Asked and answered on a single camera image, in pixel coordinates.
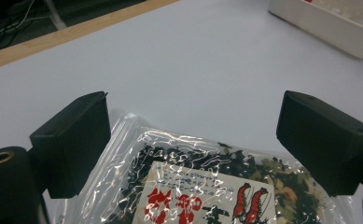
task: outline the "red illustration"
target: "red illustration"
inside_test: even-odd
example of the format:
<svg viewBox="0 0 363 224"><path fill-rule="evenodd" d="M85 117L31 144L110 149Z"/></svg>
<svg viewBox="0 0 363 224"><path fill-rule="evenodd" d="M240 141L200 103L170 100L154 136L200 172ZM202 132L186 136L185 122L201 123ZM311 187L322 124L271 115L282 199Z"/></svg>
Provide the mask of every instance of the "red illustration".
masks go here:
<svg viewBox="0 0 363 224"><path fill-rule="evenodd" d="M244 183L244 185L241 186L239 188L239 190L237 191L237 202L233 208L232 220L234 220L235 218L242 218L244 216L244 213L245 213L244 208L246 205L244 192L246 189L249 189L249 188L251 188L251 185L249 185L248 183Z"/></svg>
<svg viewBox="0 0 363 224"><path fill-rule="evenodd" d="M169 203L172 200L170 197L171 191L167 191L164 195L161 191L153 189L147 196L148 205L146 206L146 215L150 220L157 224L162 224L166 219L166 212L170 209ZM158 215L155 216L154 210L158 211Z"/></svg>
<svg viewBox="0 0 363 224"><path fill-rule="evenodd" d="M255 192L251 199L250 209L246 212L247 202L244 192L249 188L251 188L251 186L245 183L237 192L237 201L232 216L233 223L235 218L239 218L240 222L244 224L267 223L267 218L263 221L260 220L260 216L262 215L260 197L267 194L268 191L265 188L261 188Z"/></svg>
<svg viewBox="0 0 363 224"><path fill-rule="evenodd" d="M194 215L192 210L199 211L202 207L202 200L199 197L189 198L187 194L183 194L176 198L178 203L176 206L181 207L183 211L178 215L179 224L192 223Z"/></svg>
<svg viewBox="0 0 363 224"><path fill-rule="evenodd" d="M253 199L251 200L251 207L250 210L247 212L247 217L245 219L245 224L252 224L255 223L261 213L261 204L260 204L260 196L263 194L267 194L268 191L265 188L260 188L259 191L255 192L253 195Z"/></svg>

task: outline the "white label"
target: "white label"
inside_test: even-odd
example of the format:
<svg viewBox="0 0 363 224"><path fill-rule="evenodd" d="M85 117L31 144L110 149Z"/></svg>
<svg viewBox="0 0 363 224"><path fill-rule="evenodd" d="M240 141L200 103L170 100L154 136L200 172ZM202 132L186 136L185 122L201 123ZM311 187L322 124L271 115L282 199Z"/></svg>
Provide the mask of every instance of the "white label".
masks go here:
<svg viewBox="0 0 363 224"><path fill-rule="evenodd" d="M154 161L133 224L274 224L273 186Z"/></svg>

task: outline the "white table surface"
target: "white table surface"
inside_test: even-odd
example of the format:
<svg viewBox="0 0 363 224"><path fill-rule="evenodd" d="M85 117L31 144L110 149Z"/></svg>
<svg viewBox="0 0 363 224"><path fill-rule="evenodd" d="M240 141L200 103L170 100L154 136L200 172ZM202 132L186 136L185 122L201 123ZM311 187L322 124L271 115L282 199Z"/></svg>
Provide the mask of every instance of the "white table surface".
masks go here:
<svg viewBox="0 0 363 224"><path fill-rule="evenodd" d="M286 90L363 121L363 61L268 4L181 0L0 67L0 147L30 148L30 133L93 91L162 129L255 150L286 152L275 135Z"/></svg>

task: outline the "plastic bag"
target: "plastic bag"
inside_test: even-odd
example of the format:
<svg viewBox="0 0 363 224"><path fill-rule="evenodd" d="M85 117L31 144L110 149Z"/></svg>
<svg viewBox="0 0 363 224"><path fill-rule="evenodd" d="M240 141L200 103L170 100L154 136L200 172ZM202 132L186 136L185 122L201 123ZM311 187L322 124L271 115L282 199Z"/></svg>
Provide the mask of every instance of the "plastic bag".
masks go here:
<svg viewBox="0 0 363 224"><path fill-rule="evenodd" d="M295 160L152 128L119 111L78 196L53 223L353 223Z"/></svg>

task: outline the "wooden table edge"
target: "wooden table edge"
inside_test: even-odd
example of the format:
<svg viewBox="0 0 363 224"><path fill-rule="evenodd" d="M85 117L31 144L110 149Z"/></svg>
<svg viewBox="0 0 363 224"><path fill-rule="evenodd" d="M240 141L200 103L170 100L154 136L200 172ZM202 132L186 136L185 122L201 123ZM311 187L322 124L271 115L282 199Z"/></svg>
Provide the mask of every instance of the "wooden table edge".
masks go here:
<svg viewBox="0 0 363 224"><path fill-rule="evenodd" d="M147 0L143 3L106 14L90 21L67 27L60 31L40 36L18 45L0 50L0 66L15 62L19 59L28 57L45 49L50 49L77 39L84 35L91 34L104 29L110 25L130 18L142 15L159 7L170 5L178 0Z"/></svg>

